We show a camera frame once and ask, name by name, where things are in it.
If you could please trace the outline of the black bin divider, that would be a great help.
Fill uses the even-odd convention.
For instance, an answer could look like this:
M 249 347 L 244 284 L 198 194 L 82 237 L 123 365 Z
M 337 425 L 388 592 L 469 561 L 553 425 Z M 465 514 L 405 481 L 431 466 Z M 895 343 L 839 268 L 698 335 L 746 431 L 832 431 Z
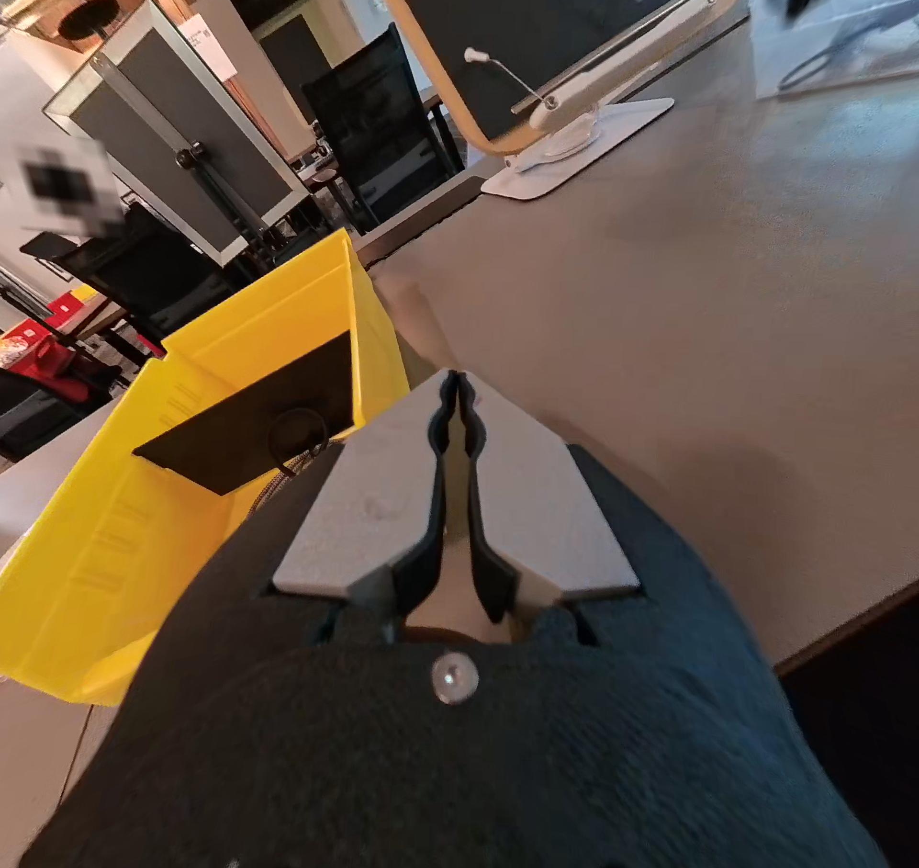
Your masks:
M 350 428 L 352 371 L 351 334 L 343 332 L 132 454 L 225 496 Z

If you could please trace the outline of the yellow plastic bin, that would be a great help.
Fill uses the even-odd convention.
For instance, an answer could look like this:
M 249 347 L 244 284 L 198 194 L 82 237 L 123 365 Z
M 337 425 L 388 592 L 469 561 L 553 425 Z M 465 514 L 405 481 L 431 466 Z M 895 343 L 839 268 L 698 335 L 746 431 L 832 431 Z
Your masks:
M 164 341 L 3 563 L 3 676 L 67 702 L 122 701 L 167 614 L 277 473 L 218 496 L 132 451 L 343 332 L 354 422 L 337 441 L 409 391 L 346 231 Z

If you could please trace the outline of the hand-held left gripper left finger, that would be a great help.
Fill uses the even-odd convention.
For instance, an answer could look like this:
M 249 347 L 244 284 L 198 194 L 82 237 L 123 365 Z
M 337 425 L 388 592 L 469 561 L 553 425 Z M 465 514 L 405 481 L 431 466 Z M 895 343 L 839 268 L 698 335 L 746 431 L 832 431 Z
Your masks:
M 277 593 L 393 642 L 441 578 L 445 456 L 459 375 L 435 373 L 348 437 L 272 576 Z

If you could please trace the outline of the red box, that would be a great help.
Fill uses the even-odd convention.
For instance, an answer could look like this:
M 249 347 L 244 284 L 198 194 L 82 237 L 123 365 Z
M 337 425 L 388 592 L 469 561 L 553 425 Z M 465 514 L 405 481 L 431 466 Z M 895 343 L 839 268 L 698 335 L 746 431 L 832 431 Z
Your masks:
M 118 307 L 110 299 L 95 293 L 81 300 L 74 292 L 59 297 L 51 303 L 53 314 L 46 320 L 52 339 L 67 345 L 85 342 L 111 324 Z

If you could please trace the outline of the grey framed display board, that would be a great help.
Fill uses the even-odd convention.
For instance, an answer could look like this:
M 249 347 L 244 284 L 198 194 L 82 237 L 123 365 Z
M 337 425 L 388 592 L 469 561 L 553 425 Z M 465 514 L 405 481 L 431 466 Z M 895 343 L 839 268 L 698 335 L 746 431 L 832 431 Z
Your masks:
M 124 185 L 206 256 L 265 273 L 270 231 L 305 185 L 155 0 L 145 0 L 42 109 L 98 141 Z

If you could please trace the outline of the white paper note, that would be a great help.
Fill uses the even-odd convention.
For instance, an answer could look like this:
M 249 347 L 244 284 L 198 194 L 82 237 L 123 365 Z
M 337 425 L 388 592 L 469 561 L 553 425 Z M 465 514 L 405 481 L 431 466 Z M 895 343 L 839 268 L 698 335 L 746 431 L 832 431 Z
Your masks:
M 225 83 L 237 76 L 234 63 L 200 13 L 181 23 L 178 29 L 219 81 Z

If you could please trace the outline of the black wood-edged display board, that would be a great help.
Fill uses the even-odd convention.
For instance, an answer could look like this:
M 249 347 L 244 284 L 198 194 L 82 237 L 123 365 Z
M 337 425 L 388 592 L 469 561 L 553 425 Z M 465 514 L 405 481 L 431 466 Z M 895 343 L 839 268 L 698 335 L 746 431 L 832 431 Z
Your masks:
M 519 153 L 738 0 L 384 0 L 465 140 Z

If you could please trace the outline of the black mesh office chair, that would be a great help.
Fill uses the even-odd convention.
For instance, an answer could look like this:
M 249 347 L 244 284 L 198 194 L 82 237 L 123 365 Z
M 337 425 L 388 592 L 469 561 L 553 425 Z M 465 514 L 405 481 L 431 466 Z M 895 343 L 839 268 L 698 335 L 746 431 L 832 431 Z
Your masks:
M 20 250 L 123 308 L 140 335 L 158 348 L 245 287 L 140 203 L 128 207 L 117 236 L 76 245 L 41 232 Z
M 459 150 L 423 104 L 394 23 L 302 92 L 351 192 L 339 204 L 361 234 L 458 175 Z

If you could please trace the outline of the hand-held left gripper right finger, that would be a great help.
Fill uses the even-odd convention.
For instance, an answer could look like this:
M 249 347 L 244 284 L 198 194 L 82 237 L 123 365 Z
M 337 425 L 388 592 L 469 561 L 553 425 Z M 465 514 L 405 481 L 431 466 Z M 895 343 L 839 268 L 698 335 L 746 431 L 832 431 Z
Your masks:
M 471 373 L 457 377 L 472 580 L 489 620 L 636 592 L 639 578 L 569 445 Z

